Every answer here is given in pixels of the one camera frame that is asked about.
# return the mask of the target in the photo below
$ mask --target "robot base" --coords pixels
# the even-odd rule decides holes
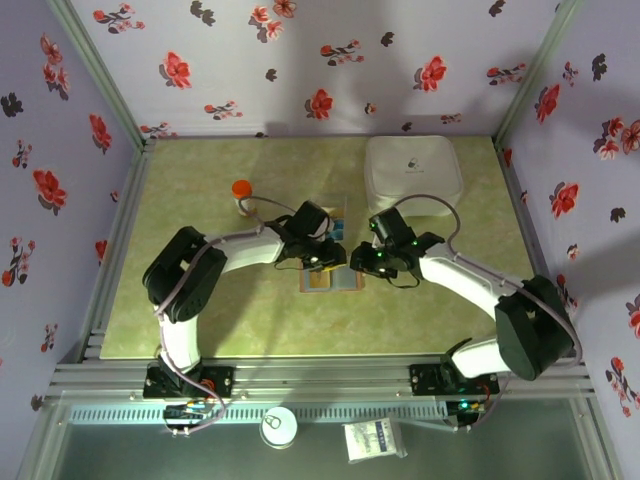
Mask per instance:
[[[500,392],[496,375],[480,375],[455,383],[442,375],[442,365],[439,363],[409,365],[409,379],[411,392],[416,396],[423,395],[486,395],[483,385],[489,389],[491,395]]]
[[[163,368],[163,362],[151,362],[147,366],[147,377],[142,396],[145,399],[164,398],[205,398],[206,395],[192,385],[178,378],[173,372]],[[189,372],[189,378],[213,389],[222,398],[230,398],[233,388],[233,367],[202,366]]]

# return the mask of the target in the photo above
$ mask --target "white round lid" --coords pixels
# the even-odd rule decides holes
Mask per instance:
[[[264,438],[273,445],[287,445],[298,432],[298,421],[291,410],[274,407],[267,411],[260,425]]]

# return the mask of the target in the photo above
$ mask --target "white box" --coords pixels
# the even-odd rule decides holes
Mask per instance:
[[[393,206],[415,193],[427,193],[455,206],[462,195],[462,175],[453,145],[445,137],[373,137],[367,142],[364,165],[371,213]],[[404,217],[444,216],[444,205],[425,198],[398,207]]]

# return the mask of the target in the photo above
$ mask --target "small bottle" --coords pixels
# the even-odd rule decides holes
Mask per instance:
[[[251,188],[251,184],[248,180],[238,180],[234,182],[231,186],[231,192],[233,193],[233,197],[236,201],[236,206],[238,207],[238,212],[240,215],[247,216],[247,214],[240,208],[240,199],[244,197],[248,197],[249,195],[253,195],[253,189]],[[252,214],[257,213],[256,203],[253,198],[249,198],[242,202],[242,206]]]

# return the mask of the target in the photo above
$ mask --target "glass panel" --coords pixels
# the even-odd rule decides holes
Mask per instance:
[[[347,463],[339,424],[301,424],[291,447],[263,443],[258,425],[217,425],[172,438],[149,425],[69,426],[60,480],[404,480],[590,478],[566,401],[503,401],[467,434],[402,425],[409,452]]]

